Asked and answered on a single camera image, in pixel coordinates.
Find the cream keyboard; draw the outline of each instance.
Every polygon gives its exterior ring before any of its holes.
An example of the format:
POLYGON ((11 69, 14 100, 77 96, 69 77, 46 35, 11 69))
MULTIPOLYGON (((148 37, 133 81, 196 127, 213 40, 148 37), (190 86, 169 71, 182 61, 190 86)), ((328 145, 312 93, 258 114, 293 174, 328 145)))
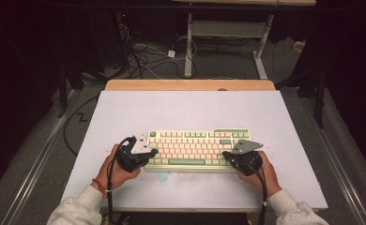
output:
POLYGON ((232 172, 235 169, 221 154, 231 151, 238 140, 250 140, 245 128, 206 130, 151 130, 147 144, 159 152, 147 171, 232 172))

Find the white sweater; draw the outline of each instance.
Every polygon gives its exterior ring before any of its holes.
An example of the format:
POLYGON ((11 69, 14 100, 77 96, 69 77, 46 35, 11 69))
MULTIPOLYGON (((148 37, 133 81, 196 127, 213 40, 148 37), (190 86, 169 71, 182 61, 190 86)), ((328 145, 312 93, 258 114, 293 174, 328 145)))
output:
MULTIPOLYGON (((67 198, 52 212, 48 224, 100 224, 102 194, 88 186, 78 198, 67 198)), ((328 224, 305 203, 296 203, 286 189, 268 198, 277 215, 277 225, 328 224)))

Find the table leg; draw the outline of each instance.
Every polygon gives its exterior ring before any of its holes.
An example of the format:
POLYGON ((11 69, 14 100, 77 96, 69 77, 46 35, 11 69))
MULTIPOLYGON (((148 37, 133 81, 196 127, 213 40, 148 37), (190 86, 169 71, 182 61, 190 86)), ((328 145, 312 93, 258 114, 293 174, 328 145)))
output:
POLYGON ((253 51, 253 60, 255 61, 255 65, 258 70, 260 79, 267 79, 265 67, 263 66, 261 56, 262 56, 263 49, 265 48, 265 45, 266 45, 268 32, 270 31, 270 27, 271 27, 271 23, 273 22, 273 18, 274 18, 274 15, 269 15, 267 17, 267 22, 265 24, 265 27, 263 29, 262 36, 260 39, 259 49, 257 51, 253 51))
POLYGON ((186 62, 184 66, 184 76, 186 78, 191 77, 191 63, 192 63, 192 51, 191 51, 191 38, 192 38, 192 13, 189 13, 188 25, 187 25, 187 50, 186 50, 186 62))

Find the person's left hand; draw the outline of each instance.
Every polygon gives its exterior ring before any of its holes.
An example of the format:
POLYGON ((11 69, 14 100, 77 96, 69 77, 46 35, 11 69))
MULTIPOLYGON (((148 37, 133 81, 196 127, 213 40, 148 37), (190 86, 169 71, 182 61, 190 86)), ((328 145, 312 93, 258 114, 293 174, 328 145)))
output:
MULTIPOLYGON (((113 160, 113 156, 115 153, 116 148, 118 147, 118 144, 114 145, 113 151, 111 152, 111 154, 104 160, 103 165, 101 165, 100 171, 98 176, 95 178, 97 181, 99 181, 101 183, 101 185, 104 188, 107 188, 107 169, 109 167, 110 162, 113 160)), ((124 171, 119 165, 118 162, 116 161, 114 164, 114 168, 113 168, 113 177, 112 177, 112 189, 118 188, 120 187, 122 184, 125 183, 125 181, 136 178, 139 173, 140 173, 140 169, 137 169, 133 172, 126 172, 124 171)), ((93 182, 91 184, 91 186, 93 188, 99 189, 98 185, 93 182)))

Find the hand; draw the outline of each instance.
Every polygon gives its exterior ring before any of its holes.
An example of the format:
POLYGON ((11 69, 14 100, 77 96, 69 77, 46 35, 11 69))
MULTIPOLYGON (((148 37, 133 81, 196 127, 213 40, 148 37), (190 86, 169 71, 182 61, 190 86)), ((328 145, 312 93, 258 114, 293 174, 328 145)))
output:
MULTIPOLYGON (((282 188, 280 187, 279 182, 277 180, 277 174, 274 171, 274 167, 268 161, 265 152, 258 151, 258 153, 259 153, 259 156, 262 158, 262 161, 263 161, 263 165, 259 169, 258 172, 266 182, 267 197, 270 197, 273 194, 280 191, 282 188)), ((238 174, 239 179, 241 179, 242 181, 251 183, 257 190, 259 190, 261 193, 263 193, 262 183, 260 182, 260 180, 256 176, 256 174, 246 176, 244 173, 242 173, 240 171, 236 171, 236 173, 238 174)))
MULTIPOLYGON (((114 156, 114 153, 115 153, 115 150, 116 150, 117 147, 118 147, 118 144, 114 145, 113 151, 104 160, 103 165, 101 165, 99 174, 96 177, 96 180, 98 180, 104 188, 107 188, 107 182, 108 182, 108 180, 107 180, 107 169, 108 169, 108 166, 109 166, 110 162, 113 160, 113 156, 114 156)), ((114 163, 113 177, 112 177, 112 180, 111 180, 111 182, 113 183, 112 189, 120 187, 127 180, 136 178, 139 175, 140 171, 141 171, 140 169, 137 169, 133 172, 126 172, 126 171, 122 170, 121 167, 119 167, 118 162, 116 161, 114 163)), ((91 184, 91 186, 93 188, 99 189, 98 185, 95 182, 93 182, 91 184)))

